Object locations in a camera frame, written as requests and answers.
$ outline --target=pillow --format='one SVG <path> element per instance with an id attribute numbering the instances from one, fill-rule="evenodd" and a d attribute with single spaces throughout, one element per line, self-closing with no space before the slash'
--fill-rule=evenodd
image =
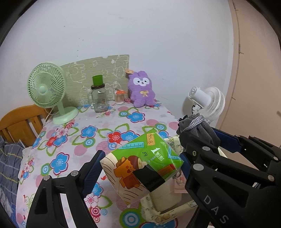
<path id="1" fill-rule="evenodd" d="M 0 201 L 15 224 L 18 173 L 23 149 L 21 143 L 8 143 L 0 136 Z"/>

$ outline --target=fan cord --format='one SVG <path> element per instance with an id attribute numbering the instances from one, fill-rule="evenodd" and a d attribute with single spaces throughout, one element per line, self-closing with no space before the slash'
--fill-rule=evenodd
<path id="1" fill-rule="evenodd" d="M 45 126 L 45 124 L 47 123 L 47 119 L 48 119 L 48 117 L 50 116 L 50 115 L 54 115 L 54 114 L 51 114 L 51 112 L 52 112 L 52 110 L 54 109 L 54 107 L 52 107 L 52 109 L 51 109 L 51 111 L 50 111 L 50 113 L 48 113 L 48 111 L 45 109 L 45 111 L 48 113 L 48 115 L 47 115 L 47 117 L 46 117 L 46 119 L 45 119 L 45 121 L 44 121 L 44 123 L 43 123 L 43 127 Z"/>

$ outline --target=cable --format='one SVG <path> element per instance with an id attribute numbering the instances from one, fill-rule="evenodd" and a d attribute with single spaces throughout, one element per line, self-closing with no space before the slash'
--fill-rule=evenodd
<path id="1" fill-rule="evenodd" d="M 54 109 L 54 107 L 52 107 L 52 109 L 51 109 L 51 111 L 50 111 L 50 113 L 48 113 L 48 111 L 45 109 L 45 111 L 48 113 L 48 115 L 47 115 L 47 117 L 46 117 L 46 119 L 45 119 L 45 121 L 44 121 L 44 123 L 43 123 L 43 127 L 45 126 L 45 124 L 47 123 L 47 119 L 48 119 L 48 117 L 50 116 L 50 115 L 54 115 L 54 114 L 51 114 L 51 112 L 52 112 L 52 110 Z"/>
<path id="2" fill-rule="evenodd" d="M 55 115 L 56 113 L 54 113 L 54 114 L 51 114 L 51 112 L 52 112 L 52 110 L 54 109 L 54 107 L 52 107 L 52 109 L 51 109 L 51 111 L 50 111 L 50 113 L 48 113 L 48 111 L 47 111 L 47 109 L 45 109 L 45 111 L 46 111 L 46 113 L 48 113 L 49 115 Z"/>

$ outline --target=wooden headboard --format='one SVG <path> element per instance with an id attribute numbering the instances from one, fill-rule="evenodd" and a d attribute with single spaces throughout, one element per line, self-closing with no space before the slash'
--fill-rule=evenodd
<path id="1" fill-rule="evenodd" d="M 35 104 L 14 109 L 0 120 L 0 135 L 8 142 L 18 142 L 20 139 L 26 146 L 32 146 L 36 136 L 28 120 L 39 134 L 43 127 L 40 115 L 46 119 L 47 112 Z"/>

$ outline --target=gray drawstring bag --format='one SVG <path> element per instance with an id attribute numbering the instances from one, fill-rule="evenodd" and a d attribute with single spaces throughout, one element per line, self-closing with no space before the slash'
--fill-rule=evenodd
<path id="1" fill-rule="evenodd" d="M 199 113 L 190 116 L 186 115 L 179 119 L 179 127 L 176 133 L 180 135 L 183 131 L 189 131 L 200 139 L 203 139 L 215 147 L 219 147 L 221 141 L 209 123 L 210 121 Z"/>

